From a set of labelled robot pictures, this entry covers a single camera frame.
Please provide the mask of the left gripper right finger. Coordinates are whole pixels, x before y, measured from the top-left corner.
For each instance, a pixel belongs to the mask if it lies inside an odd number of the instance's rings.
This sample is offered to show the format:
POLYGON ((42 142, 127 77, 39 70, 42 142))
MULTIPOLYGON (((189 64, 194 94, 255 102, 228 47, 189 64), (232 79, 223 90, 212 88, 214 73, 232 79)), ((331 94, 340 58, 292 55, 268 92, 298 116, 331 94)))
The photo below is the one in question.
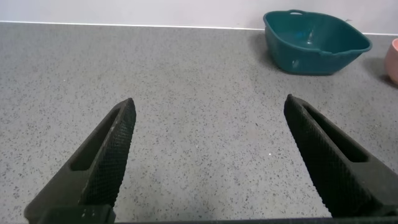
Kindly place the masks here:
POLYGON ((308 102, 288 95, 284 116, 333 217, 397 215, 397 174, 308 102))

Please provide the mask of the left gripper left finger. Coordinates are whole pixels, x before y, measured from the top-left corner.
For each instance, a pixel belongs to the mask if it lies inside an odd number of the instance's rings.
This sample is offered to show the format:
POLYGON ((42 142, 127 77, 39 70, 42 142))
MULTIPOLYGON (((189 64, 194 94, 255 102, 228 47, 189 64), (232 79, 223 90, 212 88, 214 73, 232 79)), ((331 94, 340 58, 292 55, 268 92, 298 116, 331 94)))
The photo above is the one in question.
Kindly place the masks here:
POLYGON ((136 123, 132 98, 115 105, 24 210, 29 223, 114 223, 136 123))

